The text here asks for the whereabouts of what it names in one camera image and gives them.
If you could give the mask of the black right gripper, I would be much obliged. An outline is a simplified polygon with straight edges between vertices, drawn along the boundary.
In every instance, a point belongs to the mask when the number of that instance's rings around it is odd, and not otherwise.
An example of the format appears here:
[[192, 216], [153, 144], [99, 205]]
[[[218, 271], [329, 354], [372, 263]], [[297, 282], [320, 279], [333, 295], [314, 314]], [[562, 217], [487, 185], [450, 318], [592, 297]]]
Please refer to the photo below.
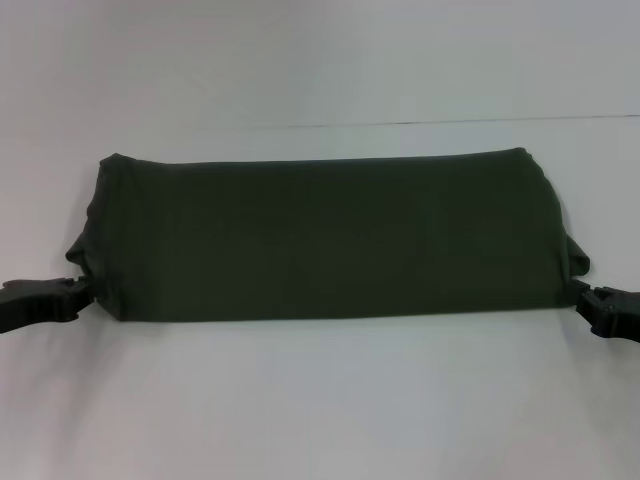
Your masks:
[[569, 298], [576, 312], [591, 326], [592, 334], [605, 339], [639, 342], [639, 293], [594, 288], [581, 280], [569, 281]]

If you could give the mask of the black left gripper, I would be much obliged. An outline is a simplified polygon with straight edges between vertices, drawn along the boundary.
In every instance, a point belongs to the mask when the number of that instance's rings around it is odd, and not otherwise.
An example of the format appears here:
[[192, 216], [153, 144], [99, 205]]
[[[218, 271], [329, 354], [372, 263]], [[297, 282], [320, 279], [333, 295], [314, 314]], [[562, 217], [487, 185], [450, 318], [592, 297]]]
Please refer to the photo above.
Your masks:
[[38, 323], [75, 320], [93, 302], [85, 277], [5, 282], [1, 286], [1, 333]]

